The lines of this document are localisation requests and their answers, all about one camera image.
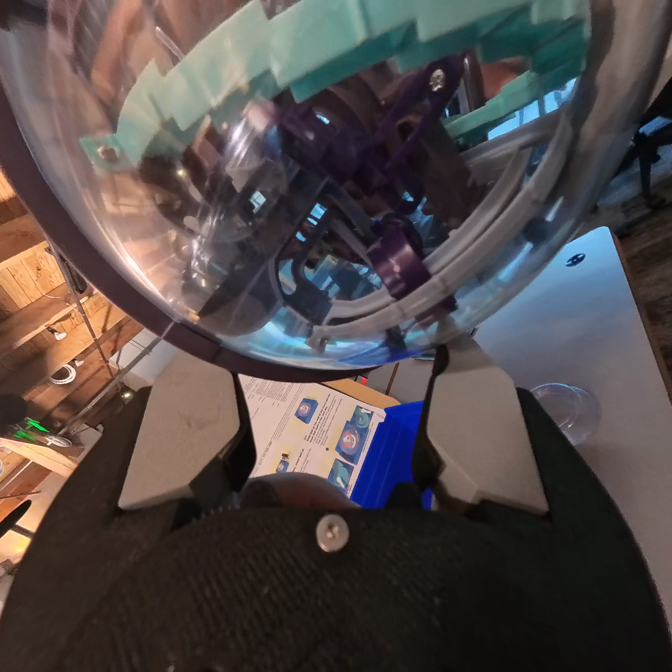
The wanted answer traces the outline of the blue plastic bin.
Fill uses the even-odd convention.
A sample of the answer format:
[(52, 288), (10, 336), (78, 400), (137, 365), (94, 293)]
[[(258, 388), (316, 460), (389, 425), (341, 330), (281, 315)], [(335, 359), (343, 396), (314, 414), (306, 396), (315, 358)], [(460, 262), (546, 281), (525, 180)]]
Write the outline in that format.
[(355, 504), (381, 509), (397, 485), (412, 482), (411, 461), (422, 408), (417, 401), (386, 409), (349, 496)]

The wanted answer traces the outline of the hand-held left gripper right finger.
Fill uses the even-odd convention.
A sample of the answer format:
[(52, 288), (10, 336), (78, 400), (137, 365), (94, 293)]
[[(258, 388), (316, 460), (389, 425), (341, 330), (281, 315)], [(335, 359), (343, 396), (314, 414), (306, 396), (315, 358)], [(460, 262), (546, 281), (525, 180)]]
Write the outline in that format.
[(516, 385), (470, 335), (436, 349), (412, 475), (441, 505), (548, 513)]

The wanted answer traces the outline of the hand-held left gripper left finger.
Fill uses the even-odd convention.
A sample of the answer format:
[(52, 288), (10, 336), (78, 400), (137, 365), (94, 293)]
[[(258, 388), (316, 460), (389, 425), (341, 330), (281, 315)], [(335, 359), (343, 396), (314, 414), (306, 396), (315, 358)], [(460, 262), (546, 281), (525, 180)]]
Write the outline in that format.
[(124, 511), (189, 500), (210, 511), (229, 502), (256, 463), (239, 378), (188, 354), (156, 377), (124, 479)]

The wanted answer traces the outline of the clear plastic ball stand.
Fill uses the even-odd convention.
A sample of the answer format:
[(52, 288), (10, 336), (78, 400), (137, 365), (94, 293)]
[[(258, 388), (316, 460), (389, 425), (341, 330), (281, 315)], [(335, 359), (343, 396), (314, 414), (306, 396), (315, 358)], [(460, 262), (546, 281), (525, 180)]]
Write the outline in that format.
[(583, 446), (599, 427), (600, 404), (582, 388), (553, 382), (536, 386), (532, 394), (576, 448)]

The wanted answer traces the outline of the clear plastic maze ball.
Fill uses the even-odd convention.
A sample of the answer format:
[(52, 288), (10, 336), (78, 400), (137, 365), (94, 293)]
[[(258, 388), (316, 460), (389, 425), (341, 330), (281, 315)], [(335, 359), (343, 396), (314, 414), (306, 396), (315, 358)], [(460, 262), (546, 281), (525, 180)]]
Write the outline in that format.
[(321, 382), (535, 280), (670, 37), (670, 1), (2, 1), (1, 162), (147, 329)]

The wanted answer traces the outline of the black office chair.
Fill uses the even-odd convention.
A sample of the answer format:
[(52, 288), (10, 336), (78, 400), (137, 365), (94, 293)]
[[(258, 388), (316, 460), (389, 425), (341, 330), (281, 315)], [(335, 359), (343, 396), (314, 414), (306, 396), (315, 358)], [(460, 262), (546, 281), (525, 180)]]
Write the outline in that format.
[[(663, 118), (668, 124), (650, 134), (643, 127), (657, 118)], [(639, 163), (641, 193), (645, 204), (651, 210), (666, 205), (664, 197), (651, 190), (651, 169), (660, 160), (659, 149), (671, 145), (671, 92), (662, 90), (644, 113), (640, 128), (633, 139), (635, 156)]]

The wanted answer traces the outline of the tan cardboard board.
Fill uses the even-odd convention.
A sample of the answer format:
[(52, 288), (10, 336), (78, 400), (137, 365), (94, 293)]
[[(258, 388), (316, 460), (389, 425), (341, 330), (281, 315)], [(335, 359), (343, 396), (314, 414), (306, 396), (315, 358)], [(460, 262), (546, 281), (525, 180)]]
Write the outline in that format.
[(388, 408), (398, 407), (400, 405), (398, 400), (351, 379), (328, 381), (321, 383), (321, 385), (345, 394), (366, 407), (387, 410)]

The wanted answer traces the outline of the printed instruction sheet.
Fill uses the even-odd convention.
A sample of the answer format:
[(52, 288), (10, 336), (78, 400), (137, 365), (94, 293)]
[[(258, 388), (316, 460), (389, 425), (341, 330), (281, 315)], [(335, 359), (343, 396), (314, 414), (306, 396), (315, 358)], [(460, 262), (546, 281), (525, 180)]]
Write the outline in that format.
[(386, 411), (322, 384), (239, 382), (255, 440), (250, 477), (314, 475), (351, 497)]

